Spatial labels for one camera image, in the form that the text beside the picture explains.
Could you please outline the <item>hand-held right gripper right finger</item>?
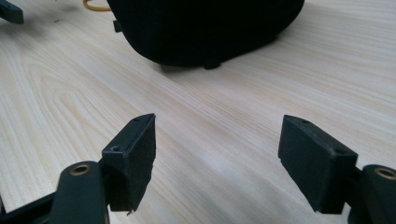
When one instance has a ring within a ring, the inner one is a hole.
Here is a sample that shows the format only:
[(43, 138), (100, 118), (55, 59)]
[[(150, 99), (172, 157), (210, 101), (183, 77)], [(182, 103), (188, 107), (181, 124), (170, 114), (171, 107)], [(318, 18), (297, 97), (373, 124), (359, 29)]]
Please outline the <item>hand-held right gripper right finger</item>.
[(356, 152), (314, 123), (286, 115), (277, 156), (314, 211), (342, 212), (344, 186), (355, 169)]

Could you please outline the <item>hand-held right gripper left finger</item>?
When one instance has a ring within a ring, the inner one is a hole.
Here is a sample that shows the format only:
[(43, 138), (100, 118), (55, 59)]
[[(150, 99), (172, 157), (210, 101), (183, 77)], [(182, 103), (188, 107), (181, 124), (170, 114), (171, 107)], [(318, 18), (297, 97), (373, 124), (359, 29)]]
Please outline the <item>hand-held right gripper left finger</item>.
[(100, 165), (111, 211), (137, 210), (151, 179), (155, 158), (154, 114), (131, 119), (102, 150)]

